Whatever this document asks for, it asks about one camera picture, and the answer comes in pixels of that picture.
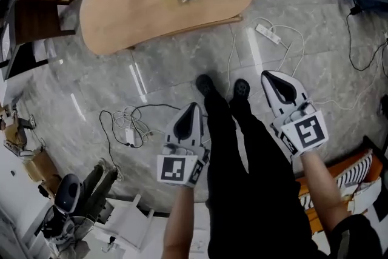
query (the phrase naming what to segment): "wooden table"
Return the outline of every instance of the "wooden table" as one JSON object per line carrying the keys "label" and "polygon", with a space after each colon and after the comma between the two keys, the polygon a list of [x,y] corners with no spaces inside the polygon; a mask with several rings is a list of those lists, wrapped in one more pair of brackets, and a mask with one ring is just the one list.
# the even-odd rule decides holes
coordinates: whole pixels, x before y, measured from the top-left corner
{"label": "wooden table", "polygon": [[139,42],[241,21],[252,0],[82,0],[80,23],[87,47],[111,54]]}

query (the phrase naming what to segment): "power strip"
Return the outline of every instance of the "power strip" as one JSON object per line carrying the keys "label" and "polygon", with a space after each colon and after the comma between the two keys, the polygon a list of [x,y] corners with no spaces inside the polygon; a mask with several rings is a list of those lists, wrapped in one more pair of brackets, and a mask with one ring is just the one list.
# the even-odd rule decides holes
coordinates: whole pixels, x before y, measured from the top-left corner
{"label": "power strip", "polygon": [[256,27],[256,31],[259,32],[260,34],[262,34],[263,36],[267,37],[268,39],[270,39],[273,43],[279,44],[280,37],[276,36],[273,32],[271,32],[269,29],[267,29],[263,25],[258,24]]}

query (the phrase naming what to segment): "marble floor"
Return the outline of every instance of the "marble floor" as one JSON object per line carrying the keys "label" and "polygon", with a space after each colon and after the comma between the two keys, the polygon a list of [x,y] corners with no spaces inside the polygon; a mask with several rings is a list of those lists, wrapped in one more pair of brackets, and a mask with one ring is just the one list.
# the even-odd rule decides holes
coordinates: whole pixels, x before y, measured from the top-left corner
{"label": "marble floor", "polygon": [[[363,135],[382,146],[387,124],[376,110],[380,97],[388,91],[387,78],[380,62],[374,61],[363,72],[351,67],[345,24],[351,8],[348,2],[253,0],[239,24],[157,38],[139,44],[134,51],[123,50],[111,56],[96,56],[85,46],[78,18],[80,3],[81,0],[75,0],[62,13],[63,27],[76,29],[76,35],[45,41],[46,50],[56,57],[46,67],[35,70],[18,104],[22,116],[34,114],[38,124],[36,134],[44,138],[62,173],[73,172],[84,178],[98,158],[109,160],[107,140],[99,123],[102,109],[114,112],[127,105],[145,103],[183,107],[192,101],[202,105],[193,81],[205,72],[217,77],[219,90],[225,94],[234,36],[236,51],[230,59],[230,83],[237,78],[248,80],[255,93],[250,97],[253,113],[268,126],[273,114],[263,95],[260,74],[263,69],[276,70],[286,49],[253,30],[259,22],[269,26],[257,20],[259,17],[291,26],[303,34],[306,55],[295,77],[315,102],[332,99],[342,107],[351,108],[360,92],[373,82],[352,110],[340,109],[333,101],[316,105],[324,113],[330,134],[329,142],[319,150],[324,161],[352,150]],[[384,40],[388,20],[385,16],[363,13],[350,17],[349,24],[354,62],[363,66]],[[281,28],[276,33],[287,45],[295,41],[281,67],[281,71],[291,74],[302,54],[299,35]],[[167,107],[148,107],[141,112],[142,120],[157,130],[163,130],[175,113]],[[111,126],[109,116],[103,115],[102,121],[106,127]],[[124,130],[115,127],[115,132],[119,139],[125,139]],[[239,129],[237,132],[242,160],[247,164],[243,138]],[[169,210],[174,188],[156,180],[156,155],[161,150],[162,135],[155,133],[140,149],[114,142],[110,130],[109,137],[112,155],[125,175],[124,182],[114,185],[112,195],[132,197],[140,193],[143,205],[158,211]],[[289,156],[281,142],[278,143]],[[294,161],[293,169],[301,171],[298,160]],[[206,171],[201,175],[195,195],[197,202],[207,198]]]}

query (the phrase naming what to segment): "black pants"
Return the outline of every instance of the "black pants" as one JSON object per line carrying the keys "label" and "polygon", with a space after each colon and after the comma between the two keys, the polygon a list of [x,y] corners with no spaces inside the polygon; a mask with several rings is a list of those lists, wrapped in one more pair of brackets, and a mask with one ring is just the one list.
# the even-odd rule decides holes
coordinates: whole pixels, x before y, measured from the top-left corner
{"label": "black pants", "polygon": [[[264,247],[279,254],[280,245],[289,254],[301,243],[306,248],[303,241],[316,249],[298,198],[300,183],[264,124],[252,115],[248,100],[233,99],[229,106],[219,93],[211,93],[205,97],[205,108],[212,139],[209,257],[251,257]],[[232,115],[244,134],[249,173],[238,152]]]}

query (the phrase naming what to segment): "sneaker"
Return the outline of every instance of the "sneaker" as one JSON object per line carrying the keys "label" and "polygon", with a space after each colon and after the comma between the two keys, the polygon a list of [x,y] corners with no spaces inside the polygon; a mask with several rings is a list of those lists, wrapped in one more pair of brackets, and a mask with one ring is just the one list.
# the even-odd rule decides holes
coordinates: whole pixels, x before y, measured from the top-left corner
{"label": "sneaker", "polygon": [[206,97],[209,93],[217,92],[214,83],[208,75],[200,75],[195,80],[196,88]]}
{"label": "sneaker", "polygon": [[237,79],[237,81],[235,82],[233,97],[248,99],[249,92],[250,92],[249,83],[244,79]]}
{"label": "sneaker", "polygon": [[97,165],[102,166],[102,168],[104,169],[104,173],[108,172],[107,161],[106,161],[104,158],[100,158],[100,159],[98,160]]}
{"label": "sneaker", "polygon": [[32,128],[34,129],[36,127],[36,122],[35,122],[35,118],[33,115],[30,115],[29,121],[30,121]]}
{"label": "sneaker", "polygon": [[116,180],[117,181],[123,181],[124,180],[124,175],[123,175],[123,173],[121,171],[121,168],[118,165],[116,165],[114,170],[117,171],[117,179]]}

